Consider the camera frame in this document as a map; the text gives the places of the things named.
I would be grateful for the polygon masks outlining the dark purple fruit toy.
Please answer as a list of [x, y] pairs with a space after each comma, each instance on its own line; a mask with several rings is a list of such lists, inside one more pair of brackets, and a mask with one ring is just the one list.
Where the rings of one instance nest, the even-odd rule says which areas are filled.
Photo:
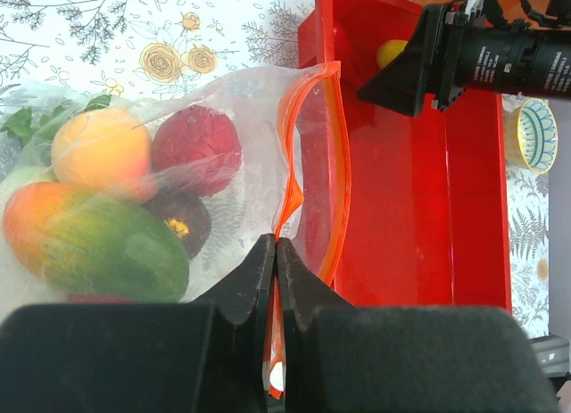
[[163, 188], [143, 204], [173, 231], [193, 260], [211, 234], [211, 215], [200, 197]]

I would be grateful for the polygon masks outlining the red chili pepper toy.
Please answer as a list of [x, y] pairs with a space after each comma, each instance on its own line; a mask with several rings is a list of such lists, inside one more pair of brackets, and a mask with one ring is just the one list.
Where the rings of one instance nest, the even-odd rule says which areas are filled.
[[347, 69], [353, 68], [357, 61], [355, 49], [349, 39], [346, 28], [335, 21], [333, 25], [335, 58]]

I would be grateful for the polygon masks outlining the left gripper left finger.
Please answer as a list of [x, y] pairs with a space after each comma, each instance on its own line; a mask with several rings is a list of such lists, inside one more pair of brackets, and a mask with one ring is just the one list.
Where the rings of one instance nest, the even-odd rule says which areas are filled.
[[4, 412], [264, 412], [275, 238], [189, 303], [38, 304], [1, 326]]

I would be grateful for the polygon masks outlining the yellow corn toy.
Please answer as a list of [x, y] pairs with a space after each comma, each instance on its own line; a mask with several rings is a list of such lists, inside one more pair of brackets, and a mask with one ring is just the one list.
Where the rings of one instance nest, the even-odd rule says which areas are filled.
[[408, 44], [407, 40], [391, 39], [384, 42], [377, 49], [377, 66], [383, 70], [389, 65], [397, 56], [399, 56]]

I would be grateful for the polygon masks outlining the orange fruit toy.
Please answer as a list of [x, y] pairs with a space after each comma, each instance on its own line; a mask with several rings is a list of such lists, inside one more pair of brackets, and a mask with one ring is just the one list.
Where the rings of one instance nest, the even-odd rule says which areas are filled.
[[55, 134], [51, 161], [63, 183], [103, 189], [151, 172], [146, 126], [118, 107], [83, 112]]

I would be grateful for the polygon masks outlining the red apple toy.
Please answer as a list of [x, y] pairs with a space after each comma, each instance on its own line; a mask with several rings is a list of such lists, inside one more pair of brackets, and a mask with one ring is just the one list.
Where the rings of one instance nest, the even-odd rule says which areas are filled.
[[95, 294], [79, 294], [69, 293], [67, 300], [74, 304], [130, 304], [129, 299], [122, 299], [119, 297], [109, 295], [95, 295]]

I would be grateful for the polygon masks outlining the green orange mango toy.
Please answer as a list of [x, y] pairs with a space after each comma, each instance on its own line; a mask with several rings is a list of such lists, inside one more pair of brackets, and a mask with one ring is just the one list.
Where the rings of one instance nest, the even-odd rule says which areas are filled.
[[177, 235], [132, 202], [56, 182], [23, 186], [8, 199], [4, 239], [50, 287], [131, 301], [180, 301], [189, 260]]

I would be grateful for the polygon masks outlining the red pomegranate toy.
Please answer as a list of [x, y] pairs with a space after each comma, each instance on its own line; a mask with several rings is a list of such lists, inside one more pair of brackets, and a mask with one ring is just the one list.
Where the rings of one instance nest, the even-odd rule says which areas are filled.
[[178, 190], [213, 196], [240, 169], [242, 146], [226, 114], [191, 105], [161, 124], [152, 144], [152, 162]]

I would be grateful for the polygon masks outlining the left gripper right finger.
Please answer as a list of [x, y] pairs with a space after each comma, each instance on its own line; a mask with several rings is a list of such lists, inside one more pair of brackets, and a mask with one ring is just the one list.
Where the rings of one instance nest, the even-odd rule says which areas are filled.
[[555, 412], [525, 333], [490, 307], [358, 308], [277, 242], [289, 412]]

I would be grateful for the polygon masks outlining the clear zip top bag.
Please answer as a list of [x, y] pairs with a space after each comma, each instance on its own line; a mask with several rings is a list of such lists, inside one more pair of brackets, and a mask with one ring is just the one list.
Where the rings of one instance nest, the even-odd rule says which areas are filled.
[[276, 242], [326, 281], [343, 245], [340, 77], [259, 67], [163, 101], [12, 91], [2, 411], [264, 410]]

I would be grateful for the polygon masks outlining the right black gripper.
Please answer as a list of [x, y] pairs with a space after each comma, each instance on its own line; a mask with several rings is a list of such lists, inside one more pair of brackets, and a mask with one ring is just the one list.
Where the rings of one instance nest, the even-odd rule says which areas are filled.
[[427, 94], [448, 109], [467, 89], [570, 99], [570, 0], [549, 14], [518, 0], [525, 15], [508, 21], [499, 0], [426, 5], [404, 49], [357, 97], [417, 117]]

